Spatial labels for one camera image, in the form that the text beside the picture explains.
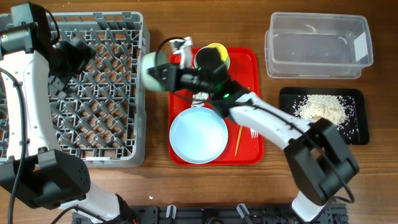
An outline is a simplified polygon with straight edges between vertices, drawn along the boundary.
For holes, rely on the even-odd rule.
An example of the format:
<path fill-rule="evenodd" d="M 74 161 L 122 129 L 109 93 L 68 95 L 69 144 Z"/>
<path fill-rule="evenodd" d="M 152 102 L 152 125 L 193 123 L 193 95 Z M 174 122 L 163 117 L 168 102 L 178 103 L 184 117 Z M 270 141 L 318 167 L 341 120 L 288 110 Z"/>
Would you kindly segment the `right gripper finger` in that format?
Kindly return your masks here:
<path fill-rule="evenodd" d="M 155 83 L 155 88 L 154 91 L 159 91 L 159 92 L 165 92 L 165 91 L 170 91 L 170 92 L 175 92 L 177 91 L 177 84 L 175 80 L 161 80 L 161 81 L 156 81 Z"/>
<path fill-rule="evenodd" d="M 168 78 L 176 74 L 178 65 L 175 63 L 164 63 L 148 69 L 148 74 L 154 78 Z"/>

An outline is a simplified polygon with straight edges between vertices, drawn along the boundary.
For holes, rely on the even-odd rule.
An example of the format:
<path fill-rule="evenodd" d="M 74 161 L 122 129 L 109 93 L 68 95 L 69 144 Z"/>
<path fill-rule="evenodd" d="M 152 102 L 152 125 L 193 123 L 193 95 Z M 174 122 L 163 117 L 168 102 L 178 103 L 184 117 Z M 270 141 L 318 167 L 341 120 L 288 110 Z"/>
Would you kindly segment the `light green bowl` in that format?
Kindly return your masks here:
<path fill-rule="evenodd" d="M 141 59 L 141 77 L 146 90 L 165 91 L 160 82 L 149 74 L 149 69 L 155 66 L 155 52 L 146 54 Z"/>

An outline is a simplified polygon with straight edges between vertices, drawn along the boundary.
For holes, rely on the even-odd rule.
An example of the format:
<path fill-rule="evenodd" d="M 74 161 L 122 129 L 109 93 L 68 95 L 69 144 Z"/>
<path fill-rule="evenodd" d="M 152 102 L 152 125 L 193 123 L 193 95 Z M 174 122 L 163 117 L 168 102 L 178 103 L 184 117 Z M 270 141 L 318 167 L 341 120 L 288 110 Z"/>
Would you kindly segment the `pile of rice waste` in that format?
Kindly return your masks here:
<path fill-rule="evenodd" d="M 299 95 L 292 108 L 294 116 L 312 123 L 320 118 L 331 121 L 345 141 L 351 142 L 358 135 L 355 106 L 352 96 Z"/>

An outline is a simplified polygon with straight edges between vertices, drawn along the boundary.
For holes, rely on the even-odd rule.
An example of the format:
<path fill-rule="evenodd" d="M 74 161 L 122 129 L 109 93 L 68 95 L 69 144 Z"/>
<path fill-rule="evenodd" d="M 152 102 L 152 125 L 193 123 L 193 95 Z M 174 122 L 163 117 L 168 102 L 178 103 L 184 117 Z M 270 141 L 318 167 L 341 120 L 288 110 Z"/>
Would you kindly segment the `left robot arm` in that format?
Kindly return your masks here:
<path fill-rule="evenodd" d="M 26 2 L 11 9 L 12 26 L 1 31 L 1 76 L 9 118 L 7 161 L 1 186 L 10 193 L 7 220 L 16 200 L 30 208 L 74 211 L 93 223 L 137 223 L 117 194 L 93 184 L 86 164 L 64 153 L 50 110 L 50 95 L 64 98 L 67 83 L 96 56 L 82 40 L 52 35 L 51 12 Z"/>

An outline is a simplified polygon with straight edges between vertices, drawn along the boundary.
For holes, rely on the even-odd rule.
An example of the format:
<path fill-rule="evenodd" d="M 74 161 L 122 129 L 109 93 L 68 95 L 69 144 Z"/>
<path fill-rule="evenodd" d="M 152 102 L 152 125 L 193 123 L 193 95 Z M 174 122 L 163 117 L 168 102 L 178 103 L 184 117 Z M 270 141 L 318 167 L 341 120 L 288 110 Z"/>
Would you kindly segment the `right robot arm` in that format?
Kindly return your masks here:
<path fill-rule="evenodd" d="M 199 51 L 192 60 L 169 63 L 161 51 L 145 55 L 141 73 L 148 90 L 210 94 L 208 103 L 222 118 L 257 131 L 281 150 L 287 159 L 299 193 L 292 210 L 305 222 L 318 218 L 336 199 L 340 189 L 359 172 L 359 165 L 333 123 L 292 116 L 260 99 L 232 80 L 217 49 Z"/>

